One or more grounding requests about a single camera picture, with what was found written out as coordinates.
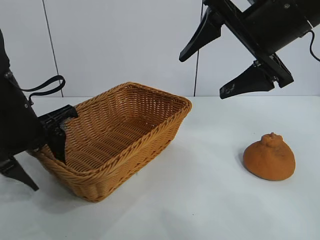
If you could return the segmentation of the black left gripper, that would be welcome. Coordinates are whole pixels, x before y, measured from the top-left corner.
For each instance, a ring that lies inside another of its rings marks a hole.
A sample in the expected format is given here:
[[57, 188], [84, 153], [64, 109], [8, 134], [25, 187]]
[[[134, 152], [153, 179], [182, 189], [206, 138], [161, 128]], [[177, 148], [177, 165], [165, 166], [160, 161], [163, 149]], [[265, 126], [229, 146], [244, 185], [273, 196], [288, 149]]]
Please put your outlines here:
[[65, 121], [77, 118], [74, 106], [66, 105], [38, 117], [10, 70], [4, 37], [0, 35], [0, 174], [29, 186], [39, 187], [14, 155], [42, 148], [46, 143], [54, 157], [65, 163]]

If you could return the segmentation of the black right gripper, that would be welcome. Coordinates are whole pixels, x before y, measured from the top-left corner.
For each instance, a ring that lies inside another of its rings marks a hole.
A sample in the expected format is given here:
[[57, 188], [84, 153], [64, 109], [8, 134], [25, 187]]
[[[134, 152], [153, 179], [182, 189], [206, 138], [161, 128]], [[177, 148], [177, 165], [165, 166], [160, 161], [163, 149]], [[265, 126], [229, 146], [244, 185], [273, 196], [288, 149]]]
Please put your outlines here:
[[256, 63], [219, 89], [221, 99], [269, 92], [294, 79], [276, 52], [313, 28], [311, 0], [255, 0], [241, 11], [230, 0], [205, 0], [208, 6], [194, 35], [179, 54], [185, 62], [205, 45], [221, 36], [224, 24], [256, 58]]

